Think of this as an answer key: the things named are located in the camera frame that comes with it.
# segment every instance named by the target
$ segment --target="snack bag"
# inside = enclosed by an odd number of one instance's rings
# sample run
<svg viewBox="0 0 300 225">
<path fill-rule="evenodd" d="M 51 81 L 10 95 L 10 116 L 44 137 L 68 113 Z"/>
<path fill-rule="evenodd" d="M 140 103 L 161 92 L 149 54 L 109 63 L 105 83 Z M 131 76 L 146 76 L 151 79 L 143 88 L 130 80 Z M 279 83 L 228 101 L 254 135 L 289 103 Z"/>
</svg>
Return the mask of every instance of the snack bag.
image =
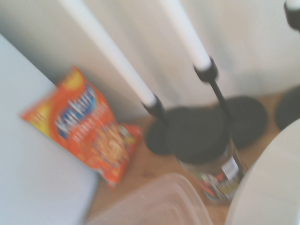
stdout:
<svg viewBox="0 0 300 225">
<path fill-rule="evenodd" d="M 142 131 L 117 123 L 104 96 L 73 68 L 49 96 L 21 116 L 90 168 L 118 184 Z"/>
</svg>

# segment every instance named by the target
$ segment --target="brand logo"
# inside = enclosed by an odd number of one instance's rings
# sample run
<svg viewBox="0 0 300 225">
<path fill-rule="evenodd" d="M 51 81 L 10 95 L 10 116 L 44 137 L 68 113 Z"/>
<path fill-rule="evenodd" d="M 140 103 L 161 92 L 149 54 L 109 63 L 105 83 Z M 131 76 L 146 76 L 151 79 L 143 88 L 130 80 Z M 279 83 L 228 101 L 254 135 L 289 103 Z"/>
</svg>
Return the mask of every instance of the brand logo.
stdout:
<svg viewBox="0 0 300 225">
<path fill-rule="evenodd" d="M 67 109 L 58 115 L 55 125 L 58 133 L 68 139 L 70 129 L 82 121 L 96 106 L 96 94 L 92 87 L 86 84 L 85 91 L 75 101 L 68 100 Z"/>
</svg>

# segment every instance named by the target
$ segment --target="black jar lid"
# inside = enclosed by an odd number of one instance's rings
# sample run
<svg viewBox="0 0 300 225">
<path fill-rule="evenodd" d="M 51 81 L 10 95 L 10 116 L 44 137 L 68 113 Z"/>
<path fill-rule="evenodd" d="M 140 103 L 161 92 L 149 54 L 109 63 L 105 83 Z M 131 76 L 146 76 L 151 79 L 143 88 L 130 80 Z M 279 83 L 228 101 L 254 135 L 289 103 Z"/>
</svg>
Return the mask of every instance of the black jar lid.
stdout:
<svg viewBox="0 0 300 225">
<path fill-rule="evenodd" d="M 227 122 L 209 108 L 181 108 L 169 121 L 167 143 L 177 159 L 203 164 L 221 156 L 229 143 Z"/>
</svg>

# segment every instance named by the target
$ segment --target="round black base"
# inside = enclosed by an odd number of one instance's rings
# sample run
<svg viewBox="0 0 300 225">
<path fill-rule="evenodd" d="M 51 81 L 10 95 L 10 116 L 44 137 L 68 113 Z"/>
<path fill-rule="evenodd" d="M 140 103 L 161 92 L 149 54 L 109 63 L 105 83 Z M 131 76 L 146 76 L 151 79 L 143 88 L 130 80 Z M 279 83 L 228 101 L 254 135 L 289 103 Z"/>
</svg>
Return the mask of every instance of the round black base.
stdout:
<svg viewBox="0 0 300 225">
<path fill-rule="evenodd" d="M 179 119 L 181 115 L 184 114 L 185 107 L 178 107 L 166 111 L 165 116 L 169 123 L 172 123 L 172 120 Z M 150 151 L 158 155 L 168 155 L 172 154 L 172 151 L 169 150 L 166 142 L 166 132 L 167 128 L 163 122 L 159 119 L 156 119 L 154 123 L 149 127 L 146 134 L 146 145 Z"/>
<path fill-rule="evenodd" d="M 300 118 L 300 87 L 290 90 L 278 103 L 275 122 L 283 130 Z"/>
<path fill-rule="evenodd" d="M 166 127 L 156 119 L 146 134 L 146 145 L 150 151 L 158 155 L 172 154 L 166 142 Z"/>
<path fill-rule="evenodd" d="M 238 150 L 250 145 L 264 132 L 268 117 L 264 106 L 251 97 L 233 97 L 226 100 L 232 115 L 230 132 Z M 220 105 L 214 108 L 224 117 Z"/>
</svg>

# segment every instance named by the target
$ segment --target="jar label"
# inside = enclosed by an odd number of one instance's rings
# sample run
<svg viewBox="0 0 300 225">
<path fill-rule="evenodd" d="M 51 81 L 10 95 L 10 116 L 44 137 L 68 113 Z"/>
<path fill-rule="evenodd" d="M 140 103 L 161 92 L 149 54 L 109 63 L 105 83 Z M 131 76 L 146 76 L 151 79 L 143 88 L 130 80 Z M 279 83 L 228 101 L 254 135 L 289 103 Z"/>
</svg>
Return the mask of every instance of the jar label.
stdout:
<svg viewBox="0 0 300 225">
<path fill-rule="evenodd" d="M 197 173 L 194 175 L 199 179 L 206 196 L 212 201 L 219 202 L 233 198 L 240 181 L 244 177 L 244 170 L 231 157 L 218 174 Z"/>
</svg>

